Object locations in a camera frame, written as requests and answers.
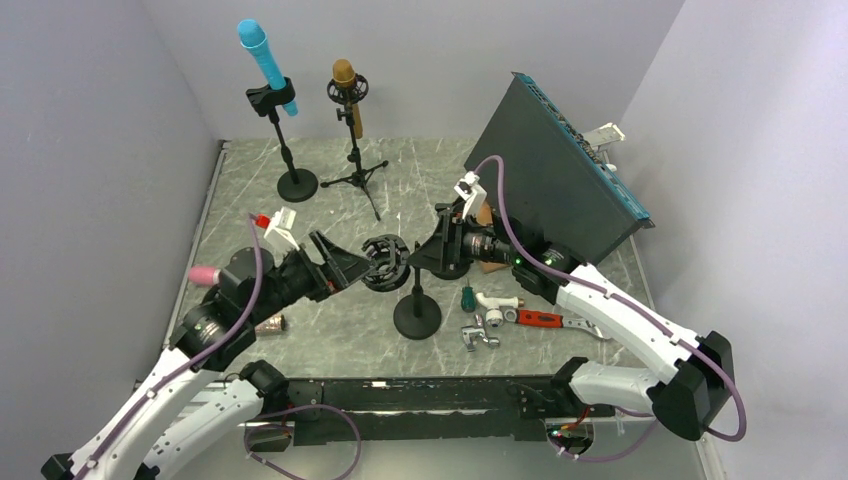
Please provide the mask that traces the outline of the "pink microphone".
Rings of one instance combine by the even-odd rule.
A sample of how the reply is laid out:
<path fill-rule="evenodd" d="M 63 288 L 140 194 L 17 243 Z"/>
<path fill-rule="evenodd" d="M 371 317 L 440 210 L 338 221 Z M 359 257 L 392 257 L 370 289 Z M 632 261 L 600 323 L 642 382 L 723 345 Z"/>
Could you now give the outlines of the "pink microphone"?
<path fill-rule="evenodd" d="M 220 269 L 212 266 L 193 266 L 189 269 L 187 279 L 189 282 L 205 287 L 212 287 L 219 283 Z"/>

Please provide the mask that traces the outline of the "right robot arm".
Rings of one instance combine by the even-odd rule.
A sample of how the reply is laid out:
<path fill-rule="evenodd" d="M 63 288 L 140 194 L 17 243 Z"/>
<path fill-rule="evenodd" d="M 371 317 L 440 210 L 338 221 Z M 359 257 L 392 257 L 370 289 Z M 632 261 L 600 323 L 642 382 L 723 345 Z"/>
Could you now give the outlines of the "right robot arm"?
<path fill-rule="evenodd" d="M 410 255 L 411 266 L 457 279 L 475 261 L 510 265 L 527 292 L 577 314 L 642 362 L 630 368 L 567 361 L 550 391 L 560 413 L 603 404 L 652 416 L 686 440 L 710 434 L 738 442 L 746 435 L 747 413 L 724 335 L 700 335 L 662 317 L 565 247 L 527 249 L 509 223 L 484 227 L 464 218 L 458 205 L 438 205 L 435 230 Z"/>

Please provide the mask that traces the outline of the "glitter sequin microphone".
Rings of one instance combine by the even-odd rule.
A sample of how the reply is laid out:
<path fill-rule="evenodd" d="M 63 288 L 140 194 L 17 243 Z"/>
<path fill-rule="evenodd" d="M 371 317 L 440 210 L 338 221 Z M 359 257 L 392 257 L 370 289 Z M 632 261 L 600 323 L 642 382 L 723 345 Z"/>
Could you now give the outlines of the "glitter sequin microphone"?
<path fill-rule="evenodd" d="M 282 314 L 274 315 L 254 328 L 258 337 L 278 336 L 286 331 L 286 320 Z"/>

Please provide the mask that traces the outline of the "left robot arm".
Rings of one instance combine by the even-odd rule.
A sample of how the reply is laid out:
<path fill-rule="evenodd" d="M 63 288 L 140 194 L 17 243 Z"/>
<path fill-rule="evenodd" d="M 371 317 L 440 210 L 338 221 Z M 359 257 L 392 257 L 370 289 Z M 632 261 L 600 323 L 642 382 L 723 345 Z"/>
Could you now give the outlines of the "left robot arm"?
<path fill-rule="evenodd" d="M 295 248 L 281 262 L 258 245 L 235 252 L 214 271 L 202 303 L 189 310 L 153 370 L 112 419 L 72 453 L 52 455 L 46 479 L 166 479 L 228 428 L 285 407 L 302 409 L 303 394 L 266 361 L 245 366 L 229 387 L 192 415 L 185 406 L 256 340 L 255 328 L 307 298 L 321 302 L 355 284 L 372 262 L 309 235 L 320 263 Z"/>

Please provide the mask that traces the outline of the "black clip stand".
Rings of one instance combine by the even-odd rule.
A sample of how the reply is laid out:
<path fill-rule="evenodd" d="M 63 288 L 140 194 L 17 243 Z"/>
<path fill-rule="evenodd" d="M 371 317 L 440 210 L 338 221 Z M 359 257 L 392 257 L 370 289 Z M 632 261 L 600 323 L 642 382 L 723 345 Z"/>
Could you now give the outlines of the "black clip stand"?
<path fill-rule="evenodd" d="M 414 267 L 413 272 L 412 291 L 395 306 L 393 323 L 400 335 L 420 341 L 432 337 L 440 329 L 442 312 L 438 303 L 424 293 L 420 269 Z"/>

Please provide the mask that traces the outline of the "black shock-mount stand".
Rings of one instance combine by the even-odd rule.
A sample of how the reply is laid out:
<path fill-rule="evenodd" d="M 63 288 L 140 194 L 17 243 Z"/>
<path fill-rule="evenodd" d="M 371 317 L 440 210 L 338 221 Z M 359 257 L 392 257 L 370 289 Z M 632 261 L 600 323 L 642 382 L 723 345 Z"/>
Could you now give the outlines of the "black shock-mount stand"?
<path fill-rule="evenodd" d="M 412 273 L 408 258 L 415 248 L 411 250 L 401 237 L 394 234 L 367 239 L 362 245 L 362 251 L 372 262 L 373 268 L 363 277 L 362 282 L 368 289 L 378 293 L 398 290 Z"/>

